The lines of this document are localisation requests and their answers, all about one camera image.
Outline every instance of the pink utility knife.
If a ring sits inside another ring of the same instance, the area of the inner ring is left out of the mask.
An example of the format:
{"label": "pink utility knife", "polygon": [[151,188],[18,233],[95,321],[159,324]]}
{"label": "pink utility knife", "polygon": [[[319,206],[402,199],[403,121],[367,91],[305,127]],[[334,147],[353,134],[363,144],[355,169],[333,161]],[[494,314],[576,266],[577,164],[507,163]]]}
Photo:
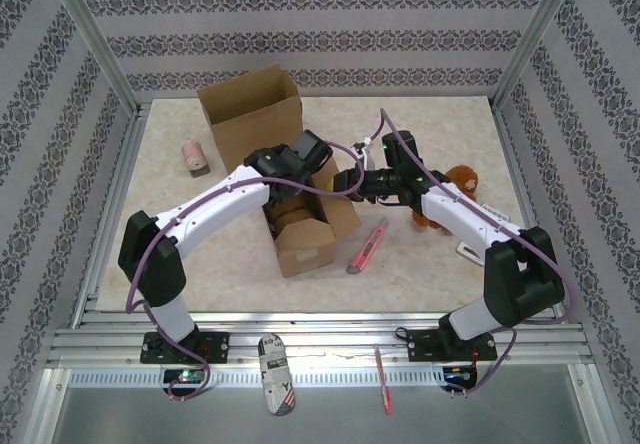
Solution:
{"label": "pink utility knife", "polygon": [[347,267],[348,274],[358,274],[366,267],[369,259],[371,259],[371,256],[373,255],[373,251],[375,251],[378,247],[378,244],[380,244],[382,236],[384,236],[384,231],[387,230],[388,225],[389,219],[384,217],[380,221],[380,224],[378,224],[378,227],[373,230],[373,232],[369,236],[369,239],[367,239],[367,241],[364,243],[362,249],[360,249],[360,252],[358,252],[358,254],[356,254],[356,256],[351,259],[351,264],[349,264],[349,267]]}

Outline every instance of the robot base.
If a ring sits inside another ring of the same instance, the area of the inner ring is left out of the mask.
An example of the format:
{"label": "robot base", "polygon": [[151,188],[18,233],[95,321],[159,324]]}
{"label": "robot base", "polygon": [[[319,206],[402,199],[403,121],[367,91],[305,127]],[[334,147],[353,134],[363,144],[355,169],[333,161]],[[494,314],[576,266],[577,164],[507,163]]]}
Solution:
{"label": "robot base", "polygon": [[[180,345],[191,352],[206,359],[209,364],[226,364],[229,355],[228,332],[193,333],[180,341]],[[157,332],[147,332],[144,335],[140,352],[142,364],[199,364],[195,359],[174,349]]]}
{"label": "robot base", "polygon": [[498,358],[495,341],[489,333],[469,341],[456,340],[455,345],[443,339],[441,329],[409,329],[406,337],[396,331],[396,336],[407,343],[409,362],[473,361],[474,350],[478,361],[495,361]]}

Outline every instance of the patterned wallpaper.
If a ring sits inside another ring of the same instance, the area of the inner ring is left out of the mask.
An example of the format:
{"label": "patterned wallpaper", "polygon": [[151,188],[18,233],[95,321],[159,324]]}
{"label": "patterned wallpaper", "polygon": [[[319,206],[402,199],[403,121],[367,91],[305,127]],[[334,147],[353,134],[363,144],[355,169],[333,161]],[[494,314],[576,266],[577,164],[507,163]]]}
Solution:
{"label": "patterned wallpaper", "polygon": [[623,442],[640,442],[639,5],[564,0],[503,110],[536,218],[582,291]]}
{"label": "patterned wallpaper", "polygon": [[305,95],[488,94],[540,0],[86,0],[141,101],[279,62]]}
{"label": "patterned wallpaper", "polygon": [[0,443],[69,325],[127,116],[59,0],[0,0]]}

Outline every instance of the marble surface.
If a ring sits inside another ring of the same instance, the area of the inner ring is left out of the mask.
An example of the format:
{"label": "marble surface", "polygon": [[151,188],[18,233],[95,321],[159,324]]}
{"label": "marble surface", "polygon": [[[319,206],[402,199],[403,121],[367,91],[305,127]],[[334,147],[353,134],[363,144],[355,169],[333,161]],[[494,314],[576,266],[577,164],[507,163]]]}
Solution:
{"label": "marble surface", "polygon": [[[478,202],[486,202],[522,225],[489,105],[485,97],[305,98],[304,124],[324,139],[351,144],[370,135],[384,107],[399,129],[410,130],[430,168],[442,172],[467,164],[479,175]],[[202,144],[211,173],[192,179],[180,147]],[[379,167],[379,141],[373,148]],[[336,153],[341,169],[351,167]],[[132,213],[171,209],[226,177],[197,99],[155,100],[97,309],[124,309],[129,283],[117,266],[124,224]],[[261,210],[242,216],[205,240],[185,260],[185,300],[192,311],[224,312],[417,312],[448,311],[482,294],[483,269],[459,256],[459,239],[417,227],[407,208],[356,204],[362,227],[337,244],[336,259],[323,268],[284,279]],[[390,225],[368,267],[345,272],[383,216]]]}

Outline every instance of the orange teddy bear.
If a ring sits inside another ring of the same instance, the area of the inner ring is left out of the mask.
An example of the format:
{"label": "orange teddy bear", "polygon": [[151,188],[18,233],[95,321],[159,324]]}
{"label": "orange teddy bear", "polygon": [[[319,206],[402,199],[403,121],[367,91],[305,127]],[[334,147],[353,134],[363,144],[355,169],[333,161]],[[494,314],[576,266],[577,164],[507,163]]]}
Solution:
{"label": "orange teddy bear", "polygon": [[[476,189],[478,188],[478,174],[469,166],[460,164],[459,166],[449,169],[445,176],[451,179],[458,189],[460,189],[465,196],[475,202]],[[442,229],[442,226],[431,219],[421,216],[413,211],[413,220],[421,227],[432,227],[433,229]]]}

